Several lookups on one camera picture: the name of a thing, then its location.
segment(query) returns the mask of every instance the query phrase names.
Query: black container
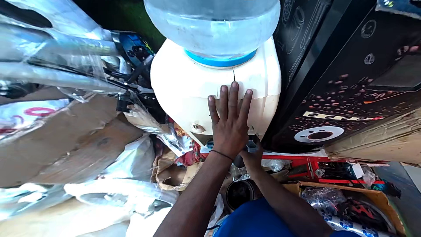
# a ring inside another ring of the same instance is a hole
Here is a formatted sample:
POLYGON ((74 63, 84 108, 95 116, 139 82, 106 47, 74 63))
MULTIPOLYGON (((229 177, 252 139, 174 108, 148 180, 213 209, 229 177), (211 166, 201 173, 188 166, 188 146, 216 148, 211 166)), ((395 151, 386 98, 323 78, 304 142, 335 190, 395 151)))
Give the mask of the black container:
POLYGON ((265 149, 308 152, 421 106, 420 20, 375 11, 374 0, 288 2, 275 32, 287 89, 265 149))

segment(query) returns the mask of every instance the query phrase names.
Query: person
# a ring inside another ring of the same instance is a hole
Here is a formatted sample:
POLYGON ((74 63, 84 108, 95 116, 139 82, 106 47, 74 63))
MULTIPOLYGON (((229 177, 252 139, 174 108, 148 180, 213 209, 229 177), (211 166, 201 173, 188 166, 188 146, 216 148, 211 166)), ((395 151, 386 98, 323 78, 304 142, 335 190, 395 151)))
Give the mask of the person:
POLYGON ((248 141, 247 119, 253 91, 248 89, 238 105, 237 82, 230 91, 223 85, 216 99, 208 97, 213 124, 211 151, 186 190, 157 229, 154 237, 203 237, 208 227, 219 189, 233 159, 240 154, 251 178, 264 199, 244 203, 229 215, 214 233, 215 237, 357 237, 353 232, 335 232, 322 216, 302 198, 290 193, 263 171, 263 150, 244 151, 248 141))

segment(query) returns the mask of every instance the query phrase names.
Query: box flap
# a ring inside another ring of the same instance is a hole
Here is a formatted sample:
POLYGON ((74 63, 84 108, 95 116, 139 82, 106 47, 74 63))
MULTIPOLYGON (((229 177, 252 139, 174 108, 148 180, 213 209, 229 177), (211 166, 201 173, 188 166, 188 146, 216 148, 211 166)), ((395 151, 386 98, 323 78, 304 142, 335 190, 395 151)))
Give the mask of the box flap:
POLYGON ((329 157, 421 163, 421 109, 325 146, 329 157))

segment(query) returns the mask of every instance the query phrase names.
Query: black bucket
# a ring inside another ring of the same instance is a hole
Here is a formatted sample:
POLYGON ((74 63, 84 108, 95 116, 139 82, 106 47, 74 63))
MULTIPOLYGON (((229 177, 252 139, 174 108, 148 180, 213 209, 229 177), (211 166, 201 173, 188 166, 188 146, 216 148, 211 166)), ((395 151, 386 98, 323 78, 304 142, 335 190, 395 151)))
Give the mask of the black bucket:
POLYGON ((226 202, 231 210, 252 201, 255 197, 255 183, 252 180, 232 182, 226 190, 226 202))

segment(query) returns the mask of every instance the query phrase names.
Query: fingers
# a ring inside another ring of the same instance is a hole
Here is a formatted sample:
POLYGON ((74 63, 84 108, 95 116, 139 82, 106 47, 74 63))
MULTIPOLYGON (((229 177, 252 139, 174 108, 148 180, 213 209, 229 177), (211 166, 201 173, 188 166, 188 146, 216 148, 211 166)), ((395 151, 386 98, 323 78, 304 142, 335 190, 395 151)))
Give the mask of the fingers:
POLYGON ((217 124, 219 122, 219 116, 218 112, 216 111, 215 98, 212 95, 208 97, 208 107, 212 123, 217 124))
POLYGON ((229 100, 228 100, 228 117, 236 119, 238 117, 237 113, 237 104, 238 104, 238 82, 234 81, 231 84, 229 90, 229 100))
POLYGON ((251 104, 252 97, 253 97, 253 91, 251 89, 248 89, 245 92, 244 100, 242 102, 240 113, 238 115, 238 120, 240 121, 242 126, 247 125, 248 112, 250 111, 250 104, 251 104))
POLYGON ((221 86, 219 95, 219 115, 220 119, 226 120, 228 118, 228 87, 221 86))

